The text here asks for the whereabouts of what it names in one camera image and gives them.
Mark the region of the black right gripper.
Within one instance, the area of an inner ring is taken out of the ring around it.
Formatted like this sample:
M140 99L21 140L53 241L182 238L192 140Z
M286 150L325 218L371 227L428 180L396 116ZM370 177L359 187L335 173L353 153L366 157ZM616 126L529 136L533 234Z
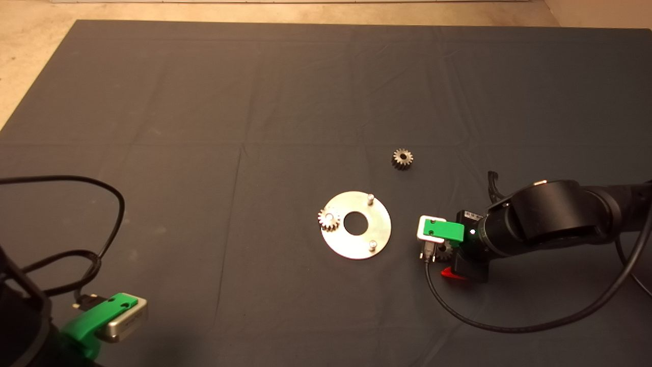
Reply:
M441 270L441 276L447 279L487 282L489 260L486 246L477 232L483 216L469 211L459 211L455 221L464 227L463 241L454 249L451 267Z

